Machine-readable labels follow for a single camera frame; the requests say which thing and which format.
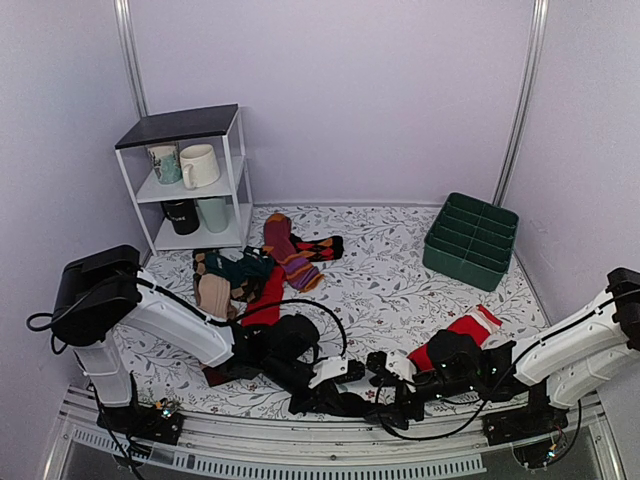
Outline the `black sock with white stripes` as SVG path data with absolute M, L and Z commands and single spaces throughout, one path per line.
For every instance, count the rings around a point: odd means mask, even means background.
M 336 416 L 362 418 L 369 422 L 404 420 L 403 414 L 393 405 L 364 400 L 357 394 L 345 392 L 338 395 Z

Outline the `green divided organizer bin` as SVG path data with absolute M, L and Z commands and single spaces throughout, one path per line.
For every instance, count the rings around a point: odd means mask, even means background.
M 486 292 L 507 274 L 519 216 L 483 200 L 452 192 L 429 228 L 423 265 Z

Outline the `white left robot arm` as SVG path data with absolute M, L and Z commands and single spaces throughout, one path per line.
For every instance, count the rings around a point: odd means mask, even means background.
M 141 433 L 149 415 L 113 339 L 119 324 L 187 352 L 209 370 L 211 383 L 266 376 L 289 393 L 292 414 L 362 417 L 370 407 L 338 388 L 361 379 L 363 364 L 342 355 L 300 361 L 306 351 L 319 351 L 319 332 L 308 318 L 285 315 L 272 325 L 247 326 L 220 319 L 158 285 L 140 266 L 138 250 L 121 245 L 64 267 L 49 328 L 74 350 L 102 405 L 128 434 Z

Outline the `red sock with white cuff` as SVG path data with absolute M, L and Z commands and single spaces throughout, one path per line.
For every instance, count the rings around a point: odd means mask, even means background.
M 450 351 L 459 345 L 473 345 L 475 349 L 480 349 L 492 334 L 501 329 L 502 324 L 485 306 L 478 304 L 446 329 L 438 330 L 425 344 L 413 350 L 408 359 L 418 372 L 431 371 L 434 369 L 429 352 L 432 347 L 443 347 Z

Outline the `maroon purple striped sock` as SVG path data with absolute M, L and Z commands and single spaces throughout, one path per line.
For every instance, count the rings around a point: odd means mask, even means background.
M 299 292 L 313 290 L 324 276 L 306 257 L 297 252 L 290 240 L 291 220 L 274 213 L 265 221 L 263 249 L 283 269 L 288 284 Z

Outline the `beige brown striped sock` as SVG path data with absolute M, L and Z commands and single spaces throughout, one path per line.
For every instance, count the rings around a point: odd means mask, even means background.
M 231 283 L 224 276 L 219 255 L 210 250 L 194 250 L 193 282 L 197 306 L 222 320 L 234 320 L 238 313 L 231 303 Z

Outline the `red black argyle sock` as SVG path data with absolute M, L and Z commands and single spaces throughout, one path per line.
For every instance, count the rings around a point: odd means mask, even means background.
M 344 240 L 342 236 L 331 236 L 324 239 L 307 241 L 291 234 L 289 240 L 296 252 L 310 262 L 339 260 L 344 254 Z

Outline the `black mug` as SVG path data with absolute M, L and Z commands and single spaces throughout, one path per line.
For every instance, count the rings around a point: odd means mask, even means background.
M 164 201 L 161 203 L 161 208 L 176 234 L 190 235 L 199 229 L 200 221 L 193 200 Z

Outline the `cream white mug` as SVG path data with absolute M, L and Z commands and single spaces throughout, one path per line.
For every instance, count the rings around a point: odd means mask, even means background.
M 180 151 L 180 164 L 185 187 L 188 190 L 206 187 L 220 177 L 220 169 L 214 147 L 196 144 Z

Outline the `white shelf with black top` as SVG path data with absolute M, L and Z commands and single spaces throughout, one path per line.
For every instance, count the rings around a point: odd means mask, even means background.
M 153 255 L 247 245 L 253 196 L 237 104 L 144 117 L 114 150 Z

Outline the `teal patterned mug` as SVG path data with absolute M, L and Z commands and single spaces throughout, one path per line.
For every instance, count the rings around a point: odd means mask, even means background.
M 147 153 L 161 185 L 171 185 L 182 180 L 179 146 L 176 142 L 151 145 L 147 148 Z

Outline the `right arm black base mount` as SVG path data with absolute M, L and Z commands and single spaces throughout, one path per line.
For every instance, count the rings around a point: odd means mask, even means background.
M 546 386 L 540 383 L 528 392 L 526 406 L 486 415 L 483 433 L 495 446 L 557 432 L 568 426 L 567 412 L 550 405 Z

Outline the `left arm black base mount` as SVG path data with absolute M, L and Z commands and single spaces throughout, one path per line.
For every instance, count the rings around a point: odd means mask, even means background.
M 176 446 L 184 423 L 180 403 L 162 398 L 152 405 L 141 404 L 132 374 L 128 375 L 126 386 L 129 388 L 130 398 L 123 406 L 108 406 L 103 401 L 99 388 L 94 388 L 99 409 L 97 424 L 112 432 L 124 434 L 128 441 L 143 439 Z

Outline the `aluminium corner post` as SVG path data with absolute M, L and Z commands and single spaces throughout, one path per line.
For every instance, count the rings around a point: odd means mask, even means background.
M 133 104 L 137 116 L 144 118 L 148 115 L 148 106 L 137 54 L 130 2 L 128 0 L 114 0 L 113 5 L 119 42 Z
M 535 0 L 533 2 L 527 51 L 518 99 L 516 102 L 515 114 L 498 182 L 492 197 L 492 204 L 497 207 L 503 206 L 515 171 L 518 153 L 530 109 L 530 103 L 534 92 L 536 76 L 541 61 L 548 9 L 548 0 Z

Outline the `left aluminium corner post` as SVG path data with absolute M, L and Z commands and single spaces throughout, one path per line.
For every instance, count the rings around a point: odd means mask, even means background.
M 144 118 L 148 115 L 148 106 L 137 54 L 130 2 L 128 0 L 114 0 L 113 5 L 119 42 L 133 104 L 137 116 Z

